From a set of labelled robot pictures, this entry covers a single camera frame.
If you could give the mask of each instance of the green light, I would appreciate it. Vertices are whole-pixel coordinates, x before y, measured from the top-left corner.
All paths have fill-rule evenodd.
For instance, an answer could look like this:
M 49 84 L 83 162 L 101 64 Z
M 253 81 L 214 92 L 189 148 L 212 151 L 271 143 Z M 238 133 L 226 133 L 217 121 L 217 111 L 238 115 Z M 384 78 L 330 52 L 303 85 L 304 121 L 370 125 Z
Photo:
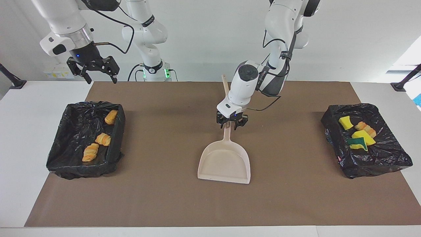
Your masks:
M 170 78 L 170 77 L 171 77 L 171 74 L 170 74 L 170 72 L 168 71 L 168 69 L 164 69 L 164 71 L 165 71 L 165 77 L 166 77 L 166 78 Z

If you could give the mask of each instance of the black pole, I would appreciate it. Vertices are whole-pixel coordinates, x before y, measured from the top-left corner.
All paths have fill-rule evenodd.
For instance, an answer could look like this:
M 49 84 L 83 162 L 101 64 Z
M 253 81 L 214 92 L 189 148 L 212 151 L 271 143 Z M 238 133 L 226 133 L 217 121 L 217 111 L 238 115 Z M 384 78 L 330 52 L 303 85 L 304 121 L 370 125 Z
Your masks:
M 398 83 L 391 83 L 393 89 L 397 92 L 405 92 L 406 90 L 403 88 L 405 83 L 409 82 L 411 78 L 413 78 L 415 75 L 417 75 L 421 71 L 421 64 L 418 65 L 412 72 L 408 74 L 401 82 Z
M 21 80 L 17 76 L 13 75 L 1 63 L 0 71 L 12 82 L 10 89 L 20 89 L 25 85 L 26 80 Z

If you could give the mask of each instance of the black trash bag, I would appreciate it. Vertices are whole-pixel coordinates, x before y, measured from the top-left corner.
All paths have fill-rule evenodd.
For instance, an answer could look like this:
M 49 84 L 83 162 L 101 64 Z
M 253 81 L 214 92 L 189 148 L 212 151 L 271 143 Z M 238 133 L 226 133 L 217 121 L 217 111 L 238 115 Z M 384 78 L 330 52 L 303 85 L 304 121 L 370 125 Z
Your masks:
M 351 149 L 347 139 L 357 130 L 345 130 L 339 123 L 341 117 L 350 116 L 355 126 L 363 121 L 372 127 L 377 136 L 376 144 L 363 149 Z M 378 108 L 371 104 L 331 105 L 321 120 L 326 138 L 333 146 L 342 171 L 348 178 L 378 176 L 412 166 L 412 160 L 390 131 Z
M 111 110 L 118 110 L 114 125 L 104 121 Z M 121 105 L 102 101 L 67 105 L 48 154 L 47 169 L 65 179 L 98 177 L 115 171 L 122 157 L 124 125 Z M 103 132 L 111 136 L 110 145 L 100 145 L 96 159 L 82 162 L 85 148 Z

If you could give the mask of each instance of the blue object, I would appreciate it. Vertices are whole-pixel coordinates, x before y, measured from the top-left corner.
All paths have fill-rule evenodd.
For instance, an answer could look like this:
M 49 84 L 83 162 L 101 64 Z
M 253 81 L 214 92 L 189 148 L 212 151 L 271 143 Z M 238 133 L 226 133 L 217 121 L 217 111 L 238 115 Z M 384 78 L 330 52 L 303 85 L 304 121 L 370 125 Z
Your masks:
M 421 94 L 415 97 L 414 102 L 416 105 L 421 106 Z

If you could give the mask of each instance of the dustpan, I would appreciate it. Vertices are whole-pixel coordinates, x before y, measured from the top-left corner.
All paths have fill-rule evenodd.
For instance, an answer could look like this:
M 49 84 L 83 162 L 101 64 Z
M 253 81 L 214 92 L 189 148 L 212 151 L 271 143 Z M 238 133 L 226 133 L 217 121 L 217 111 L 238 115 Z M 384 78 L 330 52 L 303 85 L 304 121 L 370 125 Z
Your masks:
M 228 94 L 228 83 L 222 76 L 225 95 Z M 231 139 L 231 122 L 224 127 L 224 138 L 209 144 L 202 153 L 197 170 L 199 179 L 231 183 L 250 183 L 250 161 L 244 148 Z

